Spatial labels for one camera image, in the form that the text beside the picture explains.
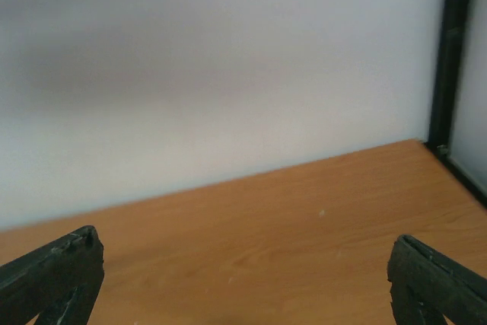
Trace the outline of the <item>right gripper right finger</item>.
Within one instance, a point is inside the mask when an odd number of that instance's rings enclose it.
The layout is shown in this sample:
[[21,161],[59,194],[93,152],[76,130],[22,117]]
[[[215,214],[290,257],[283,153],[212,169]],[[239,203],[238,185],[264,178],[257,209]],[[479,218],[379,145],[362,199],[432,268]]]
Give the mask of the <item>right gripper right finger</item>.
[[486,278],[402,234],[387,264],[397,324],[485,324]]

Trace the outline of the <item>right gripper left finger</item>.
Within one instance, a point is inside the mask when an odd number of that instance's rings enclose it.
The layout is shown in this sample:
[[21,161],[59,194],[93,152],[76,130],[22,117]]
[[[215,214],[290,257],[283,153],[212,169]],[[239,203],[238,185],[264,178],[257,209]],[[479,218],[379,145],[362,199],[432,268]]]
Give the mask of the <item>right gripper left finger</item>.
[[1,266],[1,323],[86,324],[103,278],[97,230],[81,227]]

